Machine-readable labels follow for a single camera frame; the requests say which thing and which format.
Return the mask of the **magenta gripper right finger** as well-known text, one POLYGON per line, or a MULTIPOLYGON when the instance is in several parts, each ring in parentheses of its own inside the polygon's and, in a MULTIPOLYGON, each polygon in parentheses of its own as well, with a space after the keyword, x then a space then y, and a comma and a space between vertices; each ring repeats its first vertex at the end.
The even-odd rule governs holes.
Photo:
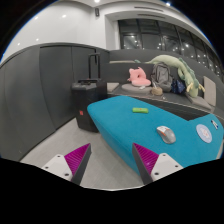
POLYGON ((167 153, 157 154, 137 143, 132 144, 132 154, 144 185, 182 169, 167 153))

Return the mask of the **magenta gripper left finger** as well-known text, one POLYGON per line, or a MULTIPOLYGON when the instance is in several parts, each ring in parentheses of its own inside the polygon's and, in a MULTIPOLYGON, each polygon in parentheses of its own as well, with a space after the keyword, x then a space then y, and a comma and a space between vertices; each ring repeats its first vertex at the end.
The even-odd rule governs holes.
POLYGON ((91 144, 85 144, 67 155, 57 154, 42 169, 79 185, 91 155, 91 144))

